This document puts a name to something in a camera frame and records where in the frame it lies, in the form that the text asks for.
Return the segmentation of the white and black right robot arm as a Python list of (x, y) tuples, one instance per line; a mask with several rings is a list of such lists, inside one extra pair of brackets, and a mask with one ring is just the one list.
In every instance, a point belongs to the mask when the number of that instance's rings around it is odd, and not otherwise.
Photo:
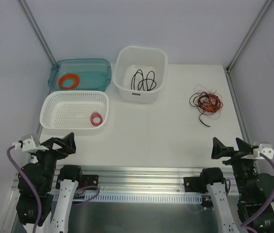
[[(273, 233), (274, 210), (274, 149), (271, 144), (251, 145), (236, 138), (238, 149), (225, 146), (218, 138), (213, 138), (211, 158), (226, 157), (224, 165), (231, 166), (239, 201), (237, 204), (240, 227), (249, 233)], [(227, 200), (229, 188), (227, 179), (218, 167), (204, 168), (200, 174), (200, 187), (210, 194), (218, 231), (238, 233)]]

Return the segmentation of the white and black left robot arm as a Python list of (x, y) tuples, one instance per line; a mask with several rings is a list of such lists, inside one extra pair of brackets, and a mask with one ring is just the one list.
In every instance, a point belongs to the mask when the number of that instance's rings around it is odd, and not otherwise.
[(74, 133), (63, 138), (52, 137), (41, 145), (43, 149), (33, 153), (37, 162), (18, 170), (18, 219), (28, 233), (66, 233), (75, 191), (84, 183), (81, 167), (65, 165), (60, 169), (59, 197), (54, 211), (51, 189), (57, 161), (76, 152)]

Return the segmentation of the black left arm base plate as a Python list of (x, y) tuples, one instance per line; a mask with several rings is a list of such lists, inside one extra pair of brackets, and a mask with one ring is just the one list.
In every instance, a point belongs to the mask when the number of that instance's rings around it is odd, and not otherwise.
[[(55, 183), (55, 189), (60, 189), (60, 181), (62, 180), (61, 175), (57, 176), (57, 180)], [(99, 184), (99, 176), (98, 175), (89, 175), (83, 174), (81, 178), (81, 182), (79, 183), (77, 189), (81, 187), (89, 187), (89, 186), (98, 186)]]

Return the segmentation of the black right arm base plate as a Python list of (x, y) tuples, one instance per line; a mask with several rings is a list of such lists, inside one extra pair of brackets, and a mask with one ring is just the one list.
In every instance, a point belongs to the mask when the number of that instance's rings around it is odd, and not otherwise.
[(196, 192), (205, 194), (207, 193), (206, 185), (204, 184), (203, 180), (200, 177), (184, 177), (184, 189), (185, 192)]

